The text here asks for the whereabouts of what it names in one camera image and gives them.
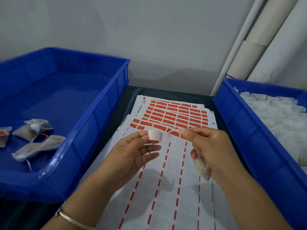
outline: sheet of labels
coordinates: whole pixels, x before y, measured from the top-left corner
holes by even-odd
[[[216,128],[214,113],[202,104],[138,96],[128,115],[82,177],[83,182],[103,162],[112,147],[136,131],[163,132],[158,158],[148,162],[118,190],[97,229],[214,230],[212,181],[205,181],[190,157],[192,144],[178,132],[187,127]]]

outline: blue plastic tray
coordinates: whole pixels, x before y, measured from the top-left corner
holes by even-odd
[[[55,203],[75,189],[101,134],[128,85],[130,60],[61,48],[44,48],[0,63],[0,126],[45,119],[51,135],[66,139],[55,152],[27,163],[11,153],[26,145],[10,135],[0,148],[2,196]],[[34,142],[41,142],[38,137]]]
[[[213,99],[255,180],[293,229],[307,229],[307,175],[234,90],[294,97],[307,108],[301,89],[224,78]]]

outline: silver bangle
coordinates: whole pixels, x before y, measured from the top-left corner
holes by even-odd
[[[62,207],[60,207],[60,208],[56,211],[56,216],[60,216],[60,215],[61,215],[64,219],[66,219],[68,222],[70,222],[72,225],[74,225],[74,226],[76,226],[76,227],[78,227],[78,228],[80,228],[80,229],[82,229],[82,230],[95,230],[95,229],[96,229],[96,228],[94,228],[94,227],[89,227],[89,226],[86,226],[86,225],[84,225],[84,224],[81,224],[81,223],[79,223],[79,222],[73,220],[71,217],[65,215],[65,214],[63,213],[63,208],[62,208]]]

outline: right hand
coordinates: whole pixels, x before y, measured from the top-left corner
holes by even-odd
[[[212,178],[222,185],[246,173],[226,132],[207,127],[187,128],[181,131],[185,139],[192,142],[192,159],[199,153],[211,168]]]

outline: dark tablecloth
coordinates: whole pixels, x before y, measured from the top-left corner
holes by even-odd
[[[89,161],[87,168],[95,160],[97,155],[100,153],[102,148],[114,134],[114,132],[124,120],[124,118],[127,116],[127,114],[131,113],[136,96],[140,94],[144,96],[152,96],[162,99],[204,104],[206,108],[210,109],[211,111],[214,111],[218,129],[226,131],[230,136],[223,119],[221,118],[217,108],[213,103],[213,97],[211,96],[128,86],[110,120],[110,123],[112,124],[109,124],[107,126],[104,134],[101,137],[100,142],[98,143],[96,150],[93,153],[92,158]],[[234,145],[241,162],[247,169],[247,166],[242,159],[239,150],[233,140],[232,144]],[[40,229],[55,214],[56,210],[61,204],[62,203],[51,205],[0,198],[0,229]]]

